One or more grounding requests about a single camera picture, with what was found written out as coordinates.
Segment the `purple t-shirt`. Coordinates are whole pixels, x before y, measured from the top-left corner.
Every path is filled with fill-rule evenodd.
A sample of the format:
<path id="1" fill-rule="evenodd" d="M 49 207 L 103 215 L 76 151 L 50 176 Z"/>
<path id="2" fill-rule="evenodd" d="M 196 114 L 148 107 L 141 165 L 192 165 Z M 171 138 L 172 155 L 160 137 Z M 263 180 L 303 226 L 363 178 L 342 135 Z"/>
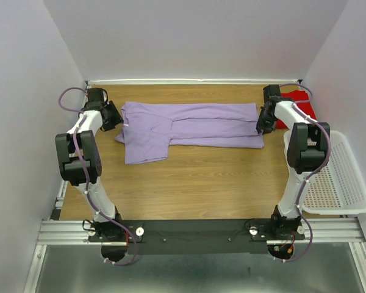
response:
<path id="1" fill-rule="evenodd" d="M 115 140 L 125 145 L 127 165 L 167 159 L 172 145 L 264 147 L 255 104 L 126 102 L 121 113 L 123 127 Z"/>

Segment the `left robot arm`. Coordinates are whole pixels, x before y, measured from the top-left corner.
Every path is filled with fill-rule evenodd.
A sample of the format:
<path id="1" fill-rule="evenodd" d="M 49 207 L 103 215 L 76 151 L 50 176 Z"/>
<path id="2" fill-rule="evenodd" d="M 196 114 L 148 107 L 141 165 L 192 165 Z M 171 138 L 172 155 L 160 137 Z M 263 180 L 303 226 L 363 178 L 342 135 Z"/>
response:
<path id="1" fill-rule="evenodd" d="M 112 242 L 126 240 L 120 213 L 101 182 L 102 162 L 95 139 L 98 130 L 112 130 L 123 119 L 112 102 L 93 102 L 92 106 L 75 109 L 78 121 L 69 131 L 55 137 L 60 174 L 91 208 L 93 221 L 88 233 Z"/>

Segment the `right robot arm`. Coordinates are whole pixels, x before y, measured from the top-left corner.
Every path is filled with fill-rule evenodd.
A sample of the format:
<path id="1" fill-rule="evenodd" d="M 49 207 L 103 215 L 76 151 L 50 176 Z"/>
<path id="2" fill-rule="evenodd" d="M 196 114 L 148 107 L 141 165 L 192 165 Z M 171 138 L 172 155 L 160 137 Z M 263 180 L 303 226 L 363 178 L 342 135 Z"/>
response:
<path id="1" fill-rule="evenodd" d="M 284 194 L 267 228 L 275 239 L 297 232 L 308 188 L 315 182 L 316 174 L 328 164 L 331 154 L 330 126 L 327 123 L 316 121 L 291 99 L 271 96 L 261 107 L 256 129 L 260 134 L 269 134 L 279 120 L 291 131 L 286 151 L 290 170 Z"/>

